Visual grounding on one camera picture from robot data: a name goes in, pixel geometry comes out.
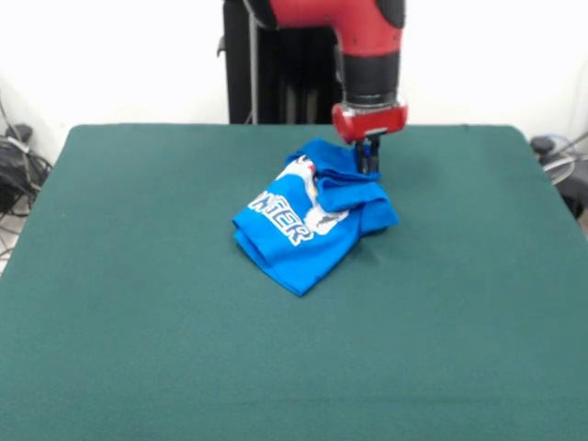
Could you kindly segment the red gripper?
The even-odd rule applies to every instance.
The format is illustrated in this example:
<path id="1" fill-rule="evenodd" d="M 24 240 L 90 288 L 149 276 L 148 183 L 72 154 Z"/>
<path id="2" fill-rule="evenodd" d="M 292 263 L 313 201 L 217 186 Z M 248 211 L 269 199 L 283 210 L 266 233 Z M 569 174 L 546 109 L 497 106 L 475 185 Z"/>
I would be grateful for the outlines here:
<path id="1" fill-rule="evenodd" d="M 394 94 L 348 96 L 332 108 L 332 123 L 346 143 L 356 143 L 361 174 L 379 172 L 379 136 L 400 131 L 408 119 L 408 106 Z"/>

